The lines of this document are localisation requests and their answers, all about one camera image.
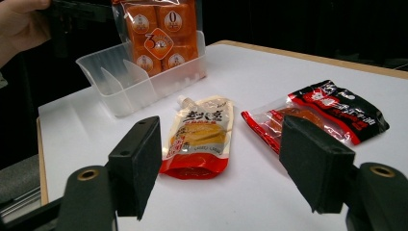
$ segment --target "translucent plastic bin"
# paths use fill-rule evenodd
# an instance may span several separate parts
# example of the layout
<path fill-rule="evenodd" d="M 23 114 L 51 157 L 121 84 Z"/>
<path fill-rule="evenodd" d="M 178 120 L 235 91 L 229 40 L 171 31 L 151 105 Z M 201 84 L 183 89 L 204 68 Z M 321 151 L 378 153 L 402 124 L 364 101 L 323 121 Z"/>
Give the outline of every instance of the translucent plastic bin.
<path fill-rule="evenodd" d="M 127 116 L 205 77 L 205 41 L 197 31 L 198 58 L 151 78 L 132 63 L 131 44 L 123 43 L 79 58 L 92 87 L 115 116 Z"/>

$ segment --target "finger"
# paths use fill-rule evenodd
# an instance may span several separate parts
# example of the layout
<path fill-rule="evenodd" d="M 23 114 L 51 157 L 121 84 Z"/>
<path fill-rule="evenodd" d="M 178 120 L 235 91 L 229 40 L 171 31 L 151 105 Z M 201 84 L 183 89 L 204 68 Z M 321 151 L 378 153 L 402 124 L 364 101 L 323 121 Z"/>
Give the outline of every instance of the finger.
<path fill-rule="evenodd" d="M 29 13 L 35 10 L 47 9 L 51 0 L 4 0 L 3 3 L 15 13 Z"/>

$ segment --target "red and black package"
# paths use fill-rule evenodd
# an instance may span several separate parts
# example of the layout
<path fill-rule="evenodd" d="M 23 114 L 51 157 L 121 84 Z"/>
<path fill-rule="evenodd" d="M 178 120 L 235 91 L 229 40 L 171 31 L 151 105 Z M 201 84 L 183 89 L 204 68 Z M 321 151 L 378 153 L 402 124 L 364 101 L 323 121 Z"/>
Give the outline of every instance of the red and black package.
<path fill-rule="evenodd" d="M 345 144 L 356 145 L 390 128 L 380 110 L 331 80 L 294 91 L 284 100 L 241 115 L 276 153 L 279 153 L 285 115 L 307 118 Z"/>

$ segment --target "tabletop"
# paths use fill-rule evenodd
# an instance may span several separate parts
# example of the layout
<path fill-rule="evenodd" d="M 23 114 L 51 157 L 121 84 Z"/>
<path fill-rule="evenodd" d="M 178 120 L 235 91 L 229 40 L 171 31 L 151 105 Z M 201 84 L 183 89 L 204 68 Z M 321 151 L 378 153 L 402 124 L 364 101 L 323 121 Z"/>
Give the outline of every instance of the tabletop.
<path fill-rule="evenodd" d="M 206 66 L 207 76 L 199 82 L 123 118 L 110 115 L 91 88 L 39 107 L 43 203 L 64 195 L 75 170 L 104 166 L 139 120 L 159 116 L 166 142 L 178 95 L 198 100 L 217 94 L 234 102 L 227 169 L 211 180 L 159 175 L 143 219 L 118 218 L 119 230 L 346 230 L 346 206 L 340 214 L 312 213 L 278 156 L 240 115 L 327 79 L 375 105 L 391 126 L 351 147 L 355 166 L 376 162 L 408 174 L 407 72 L 228 40 L 207 46 Z"/>

